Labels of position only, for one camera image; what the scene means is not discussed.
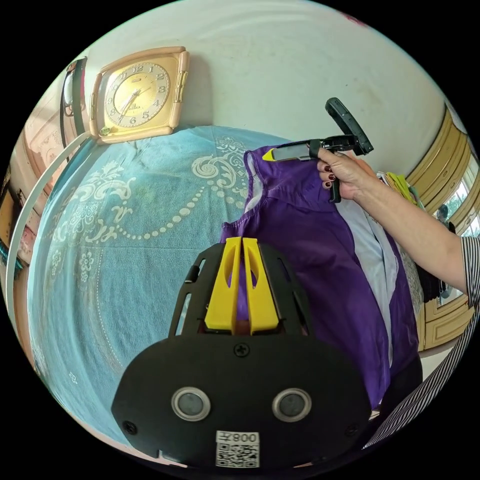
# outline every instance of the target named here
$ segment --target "striped shirt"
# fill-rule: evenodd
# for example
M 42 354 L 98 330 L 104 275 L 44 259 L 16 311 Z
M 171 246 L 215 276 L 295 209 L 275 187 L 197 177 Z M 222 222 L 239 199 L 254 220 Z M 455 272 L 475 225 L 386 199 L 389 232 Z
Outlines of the striped shirt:
M 474 308 L 473 317 L 445 360 L 395 408 L 364 449 L 402 429 L 423 412 L 448 382 L 462 359 L 480 318 L 480 237 L 462 237 L 462 253 L 468 307 Z

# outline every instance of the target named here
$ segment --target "forearm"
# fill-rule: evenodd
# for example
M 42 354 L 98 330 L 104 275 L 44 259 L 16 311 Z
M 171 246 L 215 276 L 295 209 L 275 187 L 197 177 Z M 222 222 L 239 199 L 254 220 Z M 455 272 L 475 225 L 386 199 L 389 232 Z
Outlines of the forearm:
M 461 238 L 381 181 L 372 178 L 366 182 L 355 201 L 417 265 L 465 293 Z

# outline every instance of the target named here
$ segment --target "bed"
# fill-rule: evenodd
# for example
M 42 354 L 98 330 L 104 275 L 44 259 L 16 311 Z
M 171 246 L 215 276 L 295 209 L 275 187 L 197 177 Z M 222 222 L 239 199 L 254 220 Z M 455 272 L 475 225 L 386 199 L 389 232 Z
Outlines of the bed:
M 285 141 L 204 126 L 82 144 L 48 198 L 27 287 L 35 369 L 71 415 L 128 445 L 110 411 L 123 371 L 167 337 L 190 265 L 245 211 L 244 152 Z

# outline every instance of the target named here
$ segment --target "person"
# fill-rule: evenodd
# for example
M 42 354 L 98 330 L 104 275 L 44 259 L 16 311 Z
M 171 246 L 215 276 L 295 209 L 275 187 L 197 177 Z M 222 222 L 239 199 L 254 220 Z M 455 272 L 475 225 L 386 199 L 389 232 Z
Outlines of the person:
M 448 206 L 445 204 L 440 205 L 438 207 L 438 210 L 436 211 L 436 219 L 448 228 L 449 227 L 449 223 L 447 222 L 448 217 L 449 217 Z
M 363 448 L 384 440 L 418 416 L 443 388 L 461 360 L 480 317 L 480 238 L 460 237 L 433 216 L 373 177 L 365 162 L 325 149 L 317 169 L 325 189 L 339 180 L 340 195 L 353 200 L 405 249 L 414 262 L 468 295 L 472 320 L 443 362 L 385 418 Z

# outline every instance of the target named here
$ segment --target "qr code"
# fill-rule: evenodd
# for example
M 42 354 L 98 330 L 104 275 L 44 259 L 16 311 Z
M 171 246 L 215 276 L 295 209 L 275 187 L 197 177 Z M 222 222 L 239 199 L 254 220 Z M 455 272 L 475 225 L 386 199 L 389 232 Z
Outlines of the qr code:
M 248 469 L 260 466 L 258 443 L 217 443 L 216 466 Z

